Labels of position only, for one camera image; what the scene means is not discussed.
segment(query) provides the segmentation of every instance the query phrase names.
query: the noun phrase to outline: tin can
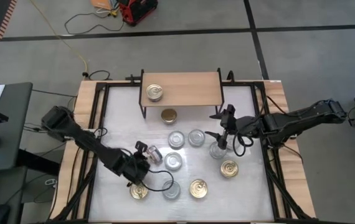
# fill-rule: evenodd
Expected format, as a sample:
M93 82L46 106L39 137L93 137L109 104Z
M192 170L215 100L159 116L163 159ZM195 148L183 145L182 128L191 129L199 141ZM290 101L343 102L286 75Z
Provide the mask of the tin can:
M194 180L190 184L190 194L195 198L203 198L208 193L207 183L201 179Z
M184 145L184 134L180 131L173 131L168 136L168 143L172 149L180 149Z
M239 166L234 161L224 161L220 166L220 172L224 177L235 177L239 173Z
M205 133L200 129L194 129L189 133L189 143L194 147L201 147L205 142Z
M158 102L163 97L163 89L157 84L147 86L146 92L147 97L153 102Z
M228 135L226 138L227 144L226 144L226 149L228 150L233 150L233 139L234 135ZM239 142L239 138L235 138L235 149L238 150L242 147L242 145Z
M150 157L150 159L155 163L160 163L163 161L163 155L159 152L159 150L155 146L150 146L147 149L146 153Z
M178 170L182 163L182 157L177 152L170 152L165 156L165 167L169 170Z
M169 186L171 186L171 184L171 180L165 182L165 184L163 185L163 189L167 189ZM174 181L170 189L163 191L163 195L168 200L177 199L180 195L180 185L176 181Z
M173 124L176 121L176 118L178 118L178 114L176 113L176 110L174 109L165 109L161 113L161 119L165 124Z
M142 199L147 195L147 193L148 189L144 187L143 184L132 184L132 186L130 186L130 195L132 195L134 199Z
M226 156L227 151L225 149L221 149L218 145L217 142L212 143L209 146L209 154L214 158L214 159L221 159L224 156Z

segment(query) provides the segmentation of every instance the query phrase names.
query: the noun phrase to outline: red power tool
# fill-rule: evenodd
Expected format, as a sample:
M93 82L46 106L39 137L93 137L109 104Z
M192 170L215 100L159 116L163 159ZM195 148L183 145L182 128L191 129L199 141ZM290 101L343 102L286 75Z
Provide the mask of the red power tool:
M135 26L150 12L157 8L158 0L117 0L120 3L120 10L123 21Z

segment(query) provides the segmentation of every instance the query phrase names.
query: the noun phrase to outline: yellow cable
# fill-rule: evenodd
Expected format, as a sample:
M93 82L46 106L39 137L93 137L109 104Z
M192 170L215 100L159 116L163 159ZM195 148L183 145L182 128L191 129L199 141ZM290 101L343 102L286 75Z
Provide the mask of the yellow cable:
M82 55L80 55L79 51L78 50L75 50L73 47L69 46L69 44L67 44L56 32L55 30L53 29L52 25L50 24L49 20L47 20L45 14L43 14L43 12L38 8L38 6L35 4L35 1L34 0L30 0L32 5L34 5L34 7L39 11L39 13L42 15L42 17L45 19L47 25L49 25L49 27L52 29L53 31L53 34L59 39L61 40L67 47L70 48L70 50L75 54L77 55L83 62L83 64L85 64L85 72L88 73L88 64L86 62L86 60L82 57Z

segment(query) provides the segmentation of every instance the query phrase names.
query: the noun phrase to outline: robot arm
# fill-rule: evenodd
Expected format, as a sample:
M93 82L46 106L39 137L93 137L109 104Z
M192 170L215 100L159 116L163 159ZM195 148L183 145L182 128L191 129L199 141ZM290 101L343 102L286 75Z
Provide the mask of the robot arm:
M42 127L48 132L75 139L75 143L83 150L94 152L104 166L114 174L123 175L130 182L139 184L146 176L150 164L143 155L147 145L136 143L137 152L128 155L123 149L110 148L102 145L93 133L84 131L74 120L68 108L53 107L43 118Z
M229 134L240 137L266 138L271 147L281 147L290 137L297 136L303 131L323 123L343 123L346 113L337 101L322 100L308 108L290 113L270 113L254 118L244 116L234 118L235 108L228 105L223 112L212 115L210 118L220 119L224 128L223 135L206 131L216 138L218 146L225 149L226 138Z

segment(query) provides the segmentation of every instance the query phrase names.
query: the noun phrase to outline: gold can lid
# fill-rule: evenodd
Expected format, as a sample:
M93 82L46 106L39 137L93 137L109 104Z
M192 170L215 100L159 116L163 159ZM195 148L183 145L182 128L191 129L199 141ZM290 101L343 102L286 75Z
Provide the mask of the gold can lid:
M207 183L201 179L194 180L190 184L190 194L196 198L203 198L208 193Z
M176 110L174 110L174 109L165 109L161 113L161 118L165 123L173 123L173 122L175 122L177 117L178 117L178 114L176 113Z
M132 184L132 186L130 186L130 195L132 195L132 197L135 199L142 199L147 195L147 193L148 189L142 184Z
M225 177L235 177L239 173L239 166L234 161L224 161L220 171Z

